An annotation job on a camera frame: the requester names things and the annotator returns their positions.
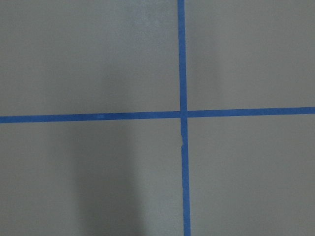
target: gray surface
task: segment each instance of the gray surface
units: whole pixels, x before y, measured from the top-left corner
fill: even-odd
[[[0,116],[179,110],[176,1],[0,1],[0,32]]]
[[[183,235],[178,119],[2,124],[1,236]]]
[[[189,119],[192,236],[315,235],[315,116]]]
[[[315,1],[187,0],[190,110],[313,106]]]

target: horizontal blue line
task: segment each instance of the horizontal blue line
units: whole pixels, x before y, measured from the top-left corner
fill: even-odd
[[[180,118],[179,111],[0,117],[0,123]]]
[[[315,107],[188,111],[189,118],[315,114]]]

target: blue tape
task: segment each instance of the blue tape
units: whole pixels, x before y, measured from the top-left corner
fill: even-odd
[[[292,108],[257,108],[257,109],[230,109],[188,111],[189,118],[197,117],[241,117],[241,116],[275,116],[275,115],[302,115],[315,114],[315,107]]]
[[[184,219],[184,236],[190,236],[185,0],[177,1],[177,14],[178,14],[181,134],[182,134],[182,140],[183,140],[183,144],[182,144],[183,219]]]
[[[87,120],[118,120],[118,119],[161,119],[180,118],[180,112],[134,112],[134,113],[100,113],[73,115],[42,115],[42,116],[10,116],[0,117],[0,123],[29,123],[29,122],[61,122]]]

